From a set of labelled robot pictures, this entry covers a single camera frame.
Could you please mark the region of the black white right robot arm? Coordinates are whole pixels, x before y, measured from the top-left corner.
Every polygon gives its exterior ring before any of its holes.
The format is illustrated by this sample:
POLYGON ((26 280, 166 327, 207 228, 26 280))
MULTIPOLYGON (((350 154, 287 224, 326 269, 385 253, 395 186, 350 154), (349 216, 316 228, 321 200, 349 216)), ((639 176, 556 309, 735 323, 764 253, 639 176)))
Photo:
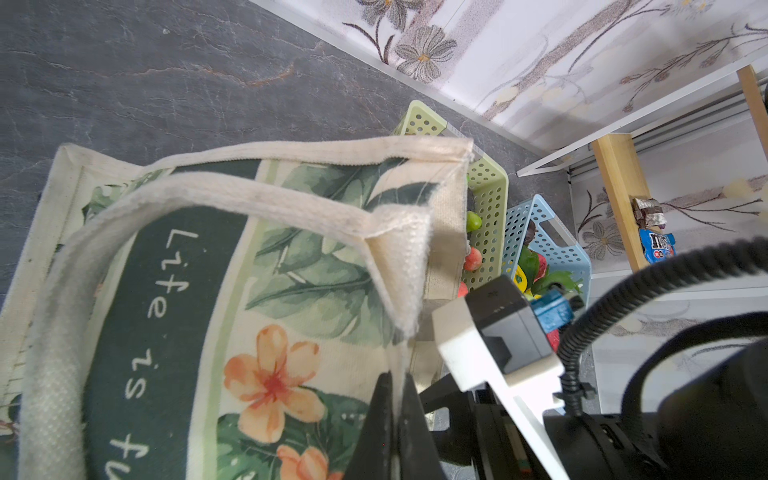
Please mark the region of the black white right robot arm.
MULTIPOLYGON (((483 390, 442 378, 421 395, 445 408, 434 432, 441 460, 472 465, 481 479, 548 479, 518 422, 483 390)), ((767 476, 767 343, 748 345, 642 416, 644 439, 619 414, 548 415, 545 431, 571 479, 764 479, 767 476)))

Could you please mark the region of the light green plastic basket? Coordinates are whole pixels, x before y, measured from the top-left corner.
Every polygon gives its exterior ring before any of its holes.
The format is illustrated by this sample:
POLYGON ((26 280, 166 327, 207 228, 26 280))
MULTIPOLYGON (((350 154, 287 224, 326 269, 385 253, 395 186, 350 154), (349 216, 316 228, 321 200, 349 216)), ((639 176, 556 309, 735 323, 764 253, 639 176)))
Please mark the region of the light green plastic basket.
MULTIPOLYGON (((397 135, 444 136, 464 135, 421 101, 413 100, 395 128, 397 135)), ((474 290, 504 272, 505 224, 509 180, 503 167, 478 146, 467 173, 470 210, 482 219, 477 230, 468 234, 469 245, 479 250, 482 263, 474 271, 462 273, 461 281, 474 290)))

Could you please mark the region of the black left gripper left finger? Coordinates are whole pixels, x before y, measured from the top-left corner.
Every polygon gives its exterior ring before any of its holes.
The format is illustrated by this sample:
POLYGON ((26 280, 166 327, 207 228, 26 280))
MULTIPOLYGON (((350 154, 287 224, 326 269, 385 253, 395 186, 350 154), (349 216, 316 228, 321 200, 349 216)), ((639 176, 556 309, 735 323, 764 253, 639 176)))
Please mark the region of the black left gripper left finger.
POLYGON ((346 480, 391 478, 393 446, 393 381, 382 373, 376 382, 366 419, 347 466, 346 480))

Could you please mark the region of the light blue plastic basket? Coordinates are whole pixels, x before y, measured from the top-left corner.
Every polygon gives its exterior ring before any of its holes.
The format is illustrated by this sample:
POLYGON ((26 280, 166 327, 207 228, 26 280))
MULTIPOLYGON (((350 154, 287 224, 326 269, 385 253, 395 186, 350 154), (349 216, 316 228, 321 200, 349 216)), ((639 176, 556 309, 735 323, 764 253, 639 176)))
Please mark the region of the light blue plastic basket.
POLYGON ((528 227, 536 227, 529 248, 547 260, 551 271, 567 271, 589 304, 592 265, 589 256, 541 195, 509 208, 505 217, 501 272, 513 277, 528 227))

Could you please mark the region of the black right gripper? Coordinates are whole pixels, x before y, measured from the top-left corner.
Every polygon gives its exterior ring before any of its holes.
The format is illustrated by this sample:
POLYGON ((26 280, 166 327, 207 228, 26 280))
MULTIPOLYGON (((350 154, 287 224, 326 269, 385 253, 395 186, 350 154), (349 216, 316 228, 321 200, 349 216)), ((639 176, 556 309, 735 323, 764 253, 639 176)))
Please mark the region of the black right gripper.
POLYGON ((540 468, 511 417, 487 384, 459 390, 447 374, 420 393, 424 412, 444 415, 432 431, 440 461, 470 467, 476 479, 538 479, 540 468))

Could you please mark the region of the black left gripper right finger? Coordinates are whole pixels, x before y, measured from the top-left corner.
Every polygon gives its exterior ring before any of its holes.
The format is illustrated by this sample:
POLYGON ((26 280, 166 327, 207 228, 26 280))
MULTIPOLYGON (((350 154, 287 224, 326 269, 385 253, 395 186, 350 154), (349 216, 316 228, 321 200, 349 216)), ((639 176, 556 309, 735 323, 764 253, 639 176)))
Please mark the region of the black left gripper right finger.
POLYGON ((398 457, 401 479, 446 479, 419 394, 409 373, 405 376, 398 418, 398 457))

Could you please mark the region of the cream canvas grocery bag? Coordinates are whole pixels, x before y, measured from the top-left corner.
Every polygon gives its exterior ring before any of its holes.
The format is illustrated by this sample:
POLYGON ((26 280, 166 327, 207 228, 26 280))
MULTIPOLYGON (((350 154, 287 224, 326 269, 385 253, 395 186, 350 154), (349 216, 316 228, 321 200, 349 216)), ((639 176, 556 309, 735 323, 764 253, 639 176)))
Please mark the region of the cream canvas grocery bag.
POLYGON ((345 479, 453 300, 469 139, 60 146, 1 313, 5 479, 345 479))

